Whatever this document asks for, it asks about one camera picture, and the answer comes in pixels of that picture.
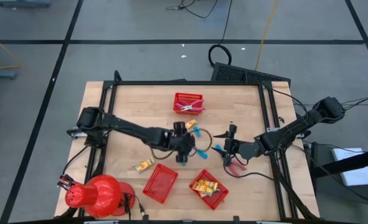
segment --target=blue object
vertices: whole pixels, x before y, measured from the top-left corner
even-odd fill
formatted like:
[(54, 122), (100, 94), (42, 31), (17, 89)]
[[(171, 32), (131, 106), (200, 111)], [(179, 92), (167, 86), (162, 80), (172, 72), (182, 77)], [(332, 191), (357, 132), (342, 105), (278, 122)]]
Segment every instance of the blue object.
[(194, 127), (194, 131), (195, 131), (195, 134), (196, 134), (196, 137), (200, 137), (201, 136), (201, 131), (199, 130), (198, 127)]
[(204, 151), (200, 151), (200, 150), (198, 150), (198, 151), (196, 151), (197, 152), (197, 154), (198, 155), (200, 155), (201, 156), (201, 158), (203, 158), (203, 159), (207, 159), (208, 157), (209, 157), (209, 155), (207, 155)]
[(222, 148), (221, 148), (221, 146), (219, 144), (216, 144), (215, 145), (215, 148), (222, 151)]

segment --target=red tray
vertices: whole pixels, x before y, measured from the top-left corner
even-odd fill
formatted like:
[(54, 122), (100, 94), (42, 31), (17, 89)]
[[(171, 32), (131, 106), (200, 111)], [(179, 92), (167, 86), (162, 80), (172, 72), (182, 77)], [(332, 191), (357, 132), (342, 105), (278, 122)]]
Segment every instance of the red tray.
[[(181, 109), (176, 106), (176, 103), (178, 103), (178, 100), (184, 100), (188, 104), (191, 104), (192, 102), (195, 102), (196, 100), (203, 100), (203, 95), (200, 94), (192, 94), (192, 93), (176, 93), (174, 97), (174, 104), (172, 106), (172, 110), (174, 110), (176, 113), (179, 114), (192, 114), (192, 115), (198, 115), (201, 112), (195, 112), (195, 111), (181, 111)], [(196, 105), (197, 107), (202, 107), (203, 103)]]
[[(219, 183), (217, 188), (220, 189), (219, 192), (214, 192), (209, 197), (201, 198), (198, 191), (192, 189), (192, 186), (199, 180), (209, 180), (211, 182)], [(200, 174), (189, 184), (189, 188), (195, 192), (195, 194), (206, 203), (209, 208), (215, 210), (219, 206), (220, 202), (228, 195), (229, 191), (226, 189), (213, 175), (211, 175), (207, 170), (202, 170)]]
[(160, 203), (166, 201), (178, 173), (174, 170), (158, 164), (154, 169), (142, 193), (157, 200)]

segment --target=yellow snack wrapper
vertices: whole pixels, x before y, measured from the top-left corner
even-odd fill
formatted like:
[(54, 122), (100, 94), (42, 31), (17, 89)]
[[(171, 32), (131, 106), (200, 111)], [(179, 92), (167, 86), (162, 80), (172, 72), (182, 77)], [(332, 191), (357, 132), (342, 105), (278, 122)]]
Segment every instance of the yellow snack wrapper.
[(212, 190), (210, 187), (208, 187), (208, 186), (206, 186), (206, 185), (202, 185), (202, 184), (200, 184), (199, 182), (196, 182), (196, 183), (192, 186), (192, 189), (197, 190), (197, 191), (199, 191), (199, 192), (205, 192), (205, 193), (207, 193), (207, 194), (209, 194), (209, 195), (211, 195), (211, 194), (213, 193), (213, 190)]
[(135, 167), (135, 169), (139, 173), (141, 173), (142, 171), (144, 171), (147, 168), (149, 168), (152, 164), (154, 164), (154, 159), (153, 158), (149, 158), (146, 161), (144, 161), (143, 163), (141, 163), (139, 166)]
[(219, 184), (217, 182), (211, 182), (211, 181), (202, 180), (202, 179), (199, 179), (198, 182), (202, 185), (206, 185), (206, 186), (210, 187), (213, 191), (217, 190), (217, 187), (218, 187), (218, 184)]
[(193, 126), (195, 126), (197, 124), (197, 121), (195, 119), (191, 120), (191, 121), (188, 121), (186, 124), (185, 124), (185, 128), (186, 129), (189, 129)]
[(206, 196), (211, 196), (211, 194), (209, 195), (208, 193), (206, 192), (199, 192), (199, 195), (201, 196), (201, 198), (204, 198)]

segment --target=gray floor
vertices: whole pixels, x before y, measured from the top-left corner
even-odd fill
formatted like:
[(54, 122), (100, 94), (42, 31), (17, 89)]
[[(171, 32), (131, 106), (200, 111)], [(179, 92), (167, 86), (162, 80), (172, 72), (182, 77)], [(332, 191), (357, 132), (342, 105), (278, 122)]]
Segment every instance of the gray floor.
[[(206, 20), (186, 11), (166, 11), (178, 0), (84, 0), (73, 32), (78, 40), (219, 39), (228, 1), (219, 1)], [(197, 2), (199, 14), (213, 0)], [(353, 5), (368, 34), (368, 1)], [(0, 8), (0, 39), (63, 40), (77, 0), (54, 0), (49, 9)], [(234, 0), (227, 39), (260, 39), (274, 0)], [(267, 39), (361, 40), (344, 1), (280, 2)], [(0, 80), (0, 216), (21, 163), (61, 45), (6, 45), (22, 68), (16, 80)], [(66, 163), (71, 139), (65, 130), (77, 118), (85, 83), (124, 80), (210, 80), (209, 44), (69, 45), (40, 129), (10, 222), (52, 218), (59, 194), (56, 180)], [(232, 65), (254, 69), (259, 45), (226, 45)], [(225, 63), (224, 53), (213, 53)], [(14, 61), (0, 48), (0, 66)], [(365, 45), (265, 45), (259, 71), (292, 79), (292, 94), (313, 104), (325, 96), (339, 101), (368, 95)], [(368, 150), (368, 106), (350, 110), (335, 125), (312, 129), (310, 141)], [(328, 220), (368, 223), (368, 206), (317, 194)]]

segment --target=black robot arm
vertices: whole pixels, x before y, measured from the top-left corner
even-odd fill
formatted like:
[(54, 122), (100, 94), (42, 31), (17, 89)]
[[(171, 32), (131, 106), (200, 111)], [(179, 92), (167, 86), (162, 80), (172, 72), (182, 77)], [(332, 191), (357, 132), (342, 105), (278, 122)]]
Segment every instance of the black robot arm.
[(177, 151), (177, 162), (187, 162), (188, 154), (195, 146), (195, 138), (187, 132), (184, 122), (175, 122), (174, 129), (145, 128), (113, 114), (104, 113), (96, 107), (84, 108), (77, 121), (77, 129), (69, 129), (67, 134), (73, 136), (83, 132), (87, 134), (86, 146), (102, 147), (103, 137), (110, 131), (138, 138), (153, 149)]
[(336, 98), (327, 97), (317, 102), (313, 109), (303, 117), (295, 120), (287, 126), (277, 130), (263, 133), (255, 137), (254, 142), (246, 142), (234, 139), (237, 127), (231, 124), (225, 134), (215, 136), (225, 138), (224, 149), (227, 154), (240, 154), (243, 159), (268, 155), (279, 147), (287, 148), (295, 140), (298, 134), (303, 133), (318, 123), (333, 124), (344, 117), (345, 110)]

